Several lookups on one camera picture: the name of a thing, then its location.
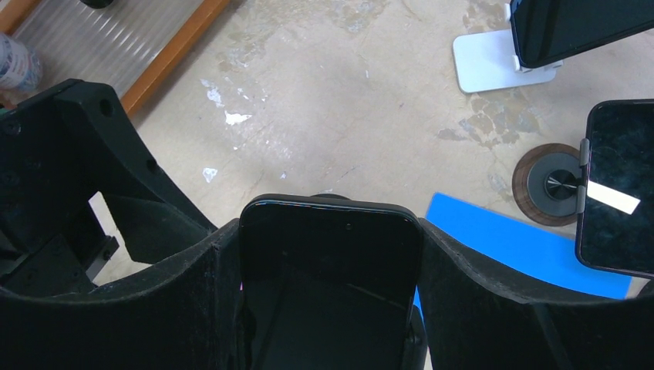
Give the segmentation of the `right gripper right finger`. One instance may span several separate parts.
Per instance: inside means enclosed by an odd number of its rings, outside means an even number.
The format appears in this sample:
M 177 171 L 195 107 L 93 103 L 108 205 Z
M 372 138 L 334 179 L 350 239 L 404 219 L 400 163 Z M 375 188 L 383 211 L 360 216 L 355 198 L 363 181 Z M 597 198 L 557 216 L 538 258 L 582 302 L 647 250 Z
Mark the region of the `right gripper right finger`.
M 428 220 L 418 291 L 435 369 L 651 369 L 653 296 L 612 300 L 540 281 Z

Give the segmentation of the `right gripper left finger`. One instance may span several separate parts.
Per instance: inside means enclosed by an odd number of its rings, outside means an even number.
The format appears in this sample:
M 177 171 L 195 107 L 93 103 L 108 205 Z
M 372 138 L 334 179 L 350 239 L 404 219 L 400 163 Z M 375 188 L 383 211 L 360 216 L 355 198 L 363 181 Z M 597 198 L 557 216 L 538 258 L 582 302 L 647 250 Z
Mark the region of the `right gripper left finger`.
M 82 294 L 1 292 L 3 369 L 235 369 L 238 221 Z

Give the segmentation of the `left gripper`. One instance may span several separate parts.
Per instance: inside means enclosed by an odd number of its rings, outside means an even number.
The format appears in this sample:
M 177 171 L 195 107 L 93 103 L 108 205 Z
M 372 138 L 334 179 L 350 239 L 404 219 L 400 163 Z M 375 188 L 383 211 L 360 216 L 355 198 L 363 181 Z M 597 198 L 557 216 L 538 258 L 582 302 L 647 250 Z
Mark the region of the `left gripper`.
M 155 264 L 217 230 L 159 166 L 111 86 L 70 79 L 1 118 L 1 286 L 28 297 L 93 290 L 119 247 Z

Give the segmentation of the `black smartphone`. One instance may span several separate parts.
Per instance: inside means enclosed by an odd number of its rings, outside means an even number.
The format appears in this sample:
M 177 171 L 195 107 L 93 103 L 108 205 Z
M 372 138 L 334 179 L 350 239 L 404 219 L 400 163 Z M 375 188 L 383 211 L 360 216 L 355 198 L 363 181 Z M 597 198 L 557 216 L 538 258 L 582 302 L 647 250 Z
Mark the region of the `black smartphone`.
M 282 194 L 241 212 L 243 369 L 421 369 L 423 228 L 405 207 Z

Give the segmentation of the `black round-base phone stand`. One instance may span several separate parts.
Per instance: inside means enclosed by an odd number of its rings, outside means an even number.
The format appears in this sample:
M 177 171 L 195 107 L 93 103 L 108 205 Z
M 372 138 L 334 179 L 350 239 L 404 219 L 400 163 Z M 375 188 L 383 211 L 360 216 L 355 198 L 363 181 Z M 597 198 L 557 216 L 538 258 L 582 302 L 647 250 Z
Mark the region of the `black round-base phone stand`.
M 335 194 L 335 193 L 317 193 L 317 194 L 311 195 L 311 197 L 319 197 L 319 198 L 335 199 L 335 200 L 350 200 L 348 197 L 345 197 L 345 196 L 339 195 L 339 194 Z

